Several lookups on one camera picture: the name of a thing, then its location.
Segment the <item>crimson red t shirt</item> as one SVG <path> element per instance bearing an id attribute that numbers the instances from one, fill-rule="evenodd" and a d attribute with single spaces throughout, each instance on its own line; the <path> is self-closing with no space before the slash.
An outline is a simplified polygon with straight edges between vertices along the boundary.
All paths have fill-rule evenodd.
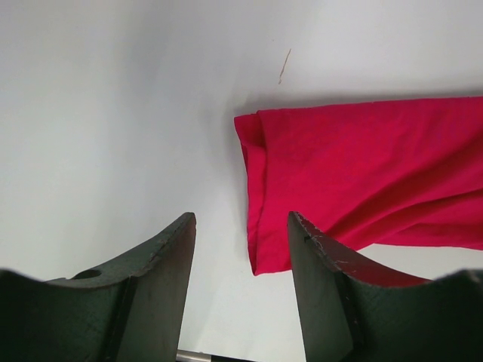
<path id="1" fill-rule="evenodd" d="M 269 109 L 234 120 L 254 275 L 291 268 L 298 212 L 353 250 L 482 248 L 482 99 Z"/>

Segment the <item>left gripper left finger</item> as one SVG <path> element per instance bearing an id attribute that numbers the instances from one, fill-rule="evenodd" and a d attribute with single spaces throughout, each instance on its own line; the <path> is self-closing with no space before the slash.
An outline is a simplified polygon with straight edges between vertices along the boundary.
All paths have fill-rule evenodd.
<path id="1" fill-rule="evenodd" d="M 185 213 L 75 277 L 1 272 L 3 361 L 173 361 L 196 235 Z"/>

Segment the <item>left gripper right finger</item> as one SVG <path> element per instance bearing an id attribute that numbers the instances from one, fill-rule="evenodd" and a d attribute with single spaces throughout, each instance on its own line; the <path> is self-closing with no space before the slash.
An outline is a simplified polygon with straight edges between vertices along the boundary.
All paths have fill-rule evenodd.
<path id="1" fill-rule="evenodd" d="M 308 361 L 480 361 L 482 273 L 435 280 L 386 267 L 288 216 Z"/>

